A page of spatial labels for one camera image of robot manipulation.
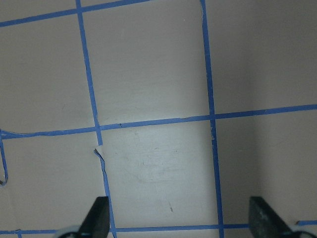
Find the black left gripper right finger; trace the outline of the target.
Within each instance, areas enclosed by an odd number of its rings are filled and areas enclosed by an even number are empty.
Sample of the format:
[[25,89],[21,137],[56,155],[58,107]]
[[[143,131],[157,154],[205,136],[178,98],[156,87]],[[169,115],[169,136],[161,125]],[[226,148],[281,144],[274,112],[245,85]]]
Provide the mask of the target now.
[[254,238],[295,238],[288,225],[258,196],[249,199],[249,230]]

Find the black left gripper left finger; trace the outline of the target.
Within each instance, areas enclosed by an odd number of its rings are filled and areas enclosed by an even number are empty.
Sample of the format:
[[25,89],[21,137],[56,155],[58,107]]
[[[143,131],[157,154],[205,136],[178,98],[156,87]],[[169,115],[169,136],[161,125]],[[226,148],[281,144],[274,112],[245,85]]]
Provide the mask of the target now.
[[79,238],[106,238],[110,230],[109,199],[97,197],[78,230]]

